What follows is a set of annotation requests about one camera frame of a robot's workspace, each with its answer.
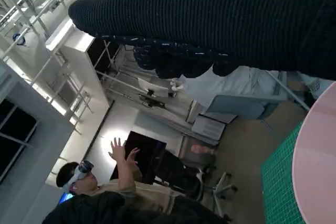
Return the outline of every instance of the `vr headset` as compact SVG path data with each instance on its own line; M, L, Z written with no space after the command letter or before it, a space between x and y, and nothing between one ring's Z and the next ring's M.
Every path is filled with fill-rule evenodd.
M93 163L87 160L83 160L80 164L75 168L74 175L70 178L70 180L63 186L63 189L66 192L70 191L71 185L79 179L85 178L88 173L94 168Z

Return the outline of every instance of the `dark hair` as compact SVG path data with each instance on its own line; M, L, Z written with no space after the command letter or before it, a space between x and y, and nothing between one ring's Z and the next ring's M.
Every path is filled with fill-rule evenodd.
M73 172L79 164L77 162L70 162L65 164L58 172L56 177L56 185L63 187L73 176Z

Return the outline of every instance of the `black monitor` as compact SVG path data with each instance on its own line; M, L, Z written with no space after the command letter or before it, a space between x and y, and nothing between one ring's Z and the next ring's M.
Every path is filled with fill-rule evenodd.
M166 148L166 143L153 139L148 136L131 131L126 143L126 157L134 148L139 148L135 161L138 162L138 167L142 173L142 183L153 184L155 180L153 160ZM118 168L116 167L112 173L111 179L118 178Z

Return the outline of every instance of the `pink round table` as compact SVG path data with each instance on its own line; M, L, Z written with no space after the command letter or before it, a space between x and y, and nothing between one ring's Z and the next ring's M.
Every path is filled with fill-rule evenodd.
M336 82L315 102L299 132L292 164L306 224L336 223Z

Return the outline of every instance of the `hand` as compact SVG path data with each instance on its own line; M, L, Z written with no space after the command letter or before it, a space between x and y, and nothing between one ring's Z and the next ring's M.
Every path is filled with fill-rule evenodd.
M109 152L110 157L115 161L121 162L125 160L125 148L120 144L120 138L114 138L114 143L111 141L112 153Z
M134 148L130 154L128 155L127 159L126 159L126 162L129 164L129 165L136 165L137 164L137 161L135 161L135 157L137 156L137 153L140 151L139 148Z

